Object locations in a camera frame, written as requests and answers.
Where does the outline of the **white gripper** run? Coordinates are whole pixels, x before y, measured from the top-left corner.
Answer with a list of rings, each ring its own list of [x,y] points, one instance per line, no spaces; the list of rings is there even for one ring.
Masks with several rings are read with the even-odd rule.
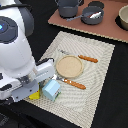
[[[12,92],[12,98],[18,102],[38,91],[38,84],[54,75],[54,59],[46,58],[36,63],[32,71],[22,77],[18,77],[21,86]]]

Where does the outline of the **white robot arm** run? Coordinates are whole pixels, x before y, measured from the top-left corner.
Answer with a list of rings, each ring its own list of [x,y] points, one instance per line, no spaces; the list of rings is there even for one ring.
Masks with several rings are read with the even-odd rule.
[[[0,0],[0,100],[18,102],[38,91],[54,75],[53,59],[35,63],[27,37],[33,33],[31,7],[19,0]]]

